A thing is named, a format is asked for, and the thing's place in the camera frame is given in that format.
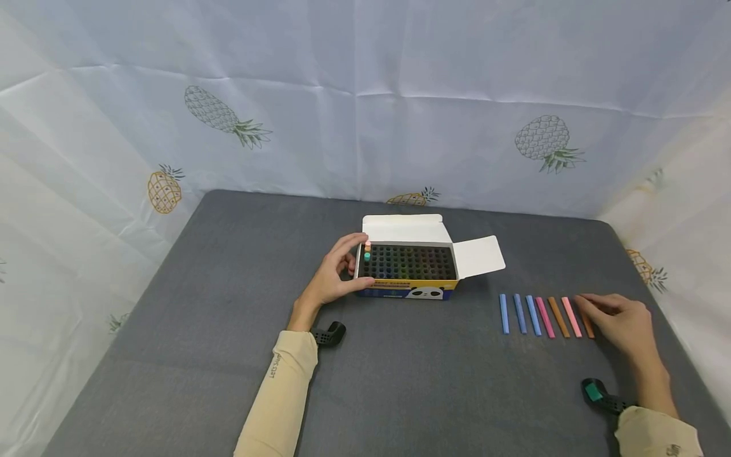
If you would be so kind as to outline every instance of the white backdrop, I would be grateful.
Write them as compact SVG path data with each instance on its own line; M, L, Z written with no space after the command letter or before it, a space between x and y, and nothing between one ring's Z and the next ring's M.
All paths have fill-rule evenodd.
M722 0L3 0L0 453L42 452L218 188L606 212L729 417L730 23ZM629 192L659 167L673 186Z

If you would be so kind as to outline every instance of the open box lid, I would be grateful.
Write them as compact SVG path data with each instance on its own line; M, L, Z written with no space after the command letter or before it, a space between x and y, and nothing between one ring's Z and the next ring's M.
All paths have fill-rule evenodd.
M455 255L458 279L505 268L495 236L452 243L441 214L388 214L363 217L363 232L373 242L449 243Z
M452 250L455 253L458 279L505 268L505 260L500 251L498 238L494 235L454 243Z
M388 214L363 217L363 232L368 239L379 241L407 241L410 243L451 243L452 239L442 224L441 214Z

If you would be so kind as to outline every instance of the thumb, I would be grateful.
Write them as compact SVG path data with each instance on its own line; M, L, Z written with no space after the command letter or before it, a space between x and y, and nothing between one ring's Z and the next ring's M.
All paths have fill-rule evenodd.
M575 295L574 301L579 306L579 309L584 312L587 316L589 316L589 319L594 321L599 327L607 323L609 319L611 319L611 316L605 312L603 312L601 309L597 308L592 302L585 299L581 295Z
M367 287L370 287L375 282L376 282L376 279L371 278L370 276L364 276L363 278L355 278L355 279L351 279L350 281L343 281L343 284L341 284L341 290L343 292L343 295L345 295L350 292L357 292L358 290L363 290Z

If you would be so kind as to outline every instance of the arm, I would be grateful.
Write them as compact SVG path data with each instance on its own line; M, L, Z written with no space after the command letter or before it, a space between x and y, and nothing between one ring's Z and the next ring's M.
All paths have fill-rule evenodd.
M243 424L234 457L295 454L307 388L317 365L317 344L309 331L322 305L374 283L373 278L340 280L345 267L351 276L355 270L350 249L367 239L365 233L340 238L295 301L287 330L279 334L272 363Z
M702 456L695 428L678 417L670 375L660 359L652 316L644 303L617 294L582 294L575 300L632 367L641 407L630 407L619 416L615 436L621 455Z

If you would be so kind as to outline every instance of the wrist strap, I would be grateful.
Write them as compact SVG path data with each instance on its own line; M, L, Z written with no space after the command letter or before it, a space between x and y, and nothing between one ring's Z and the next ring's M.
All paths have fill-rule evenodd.
M599 379L586 378L581 382L581 391L584 392L584 398L589 404L614 415L620 415L622 411L632 406L632 403L608 394L604 383Z
M340 343L340 340L345 336L345 325L342 322L335 321L330 324L327 331L313 328L310 330L312 336L315 337L317 346L333 347Z

